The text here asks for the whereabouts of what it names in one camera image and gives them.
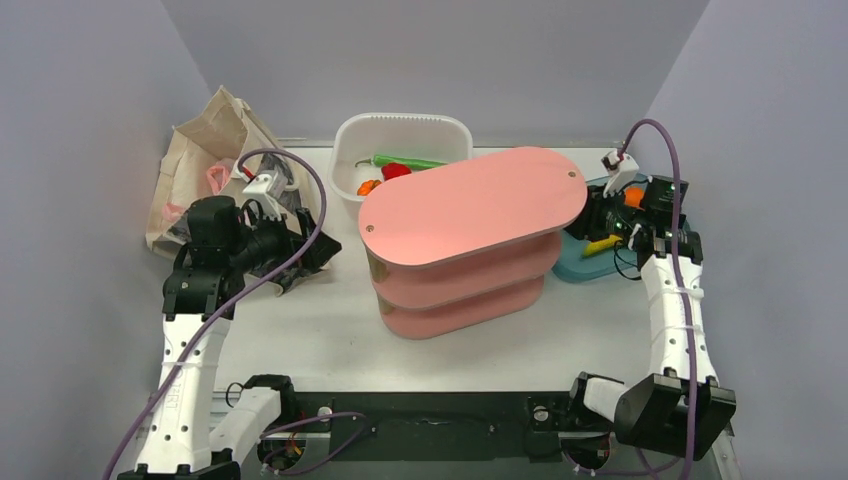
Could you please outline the pink three-tier shelf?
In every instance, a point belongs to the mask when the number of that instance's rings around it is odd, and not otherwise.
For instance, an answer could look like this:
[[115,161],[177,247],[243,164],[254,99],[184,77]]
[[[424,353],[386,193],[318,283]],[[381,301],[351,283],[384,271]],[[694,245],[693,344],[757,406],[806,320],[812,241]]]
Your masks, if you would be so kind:
[[421,340],[529,308],[587,199],[579,167],[540,147],[384,183],[358,231],[385,326]]

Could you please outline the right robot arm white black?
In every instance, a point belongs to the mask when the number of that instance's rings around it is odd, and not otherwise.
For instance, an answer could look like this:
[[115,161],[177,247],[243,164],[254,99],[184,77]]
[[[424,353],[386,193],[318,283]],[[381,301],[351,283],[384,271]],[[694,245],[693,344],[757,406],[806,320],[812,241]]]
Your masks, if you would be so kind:
[[655,176],[630,182],[641,191],[631,205],[624,193],[587,188],[587,203],[566,232],[578,240],[618,237],[636,255],[646,289],[651,346],[646,377],[628,386],[582,372],[565,402],[569,422],[603,424],[622,444],[679,458],[702,459],[736,412],[733,390],[721,387],[709,358],[701,315],[703,249],[686,223],[685,181]]

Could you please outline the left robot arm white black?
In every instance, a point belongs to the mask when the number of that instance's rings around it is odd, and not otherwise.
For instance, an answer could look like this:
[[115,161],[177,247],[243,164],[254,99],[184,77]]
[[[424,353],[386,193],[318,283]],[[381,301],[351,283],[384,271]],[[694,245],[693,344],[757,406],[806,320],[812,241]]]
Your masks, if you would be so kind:
[[106,479],[237,479],[264,427],[284,430],[298,416],[285,376],[259,375],[218,427],[212,391],[236,305],[287,273],[320,271],[341,250],[323,231],[327,208],[301,208],[300,230],[258,200],[239,206],[202,198],[185,214],[189,238],[163,285],[164,345],[159,385],[111,458]]

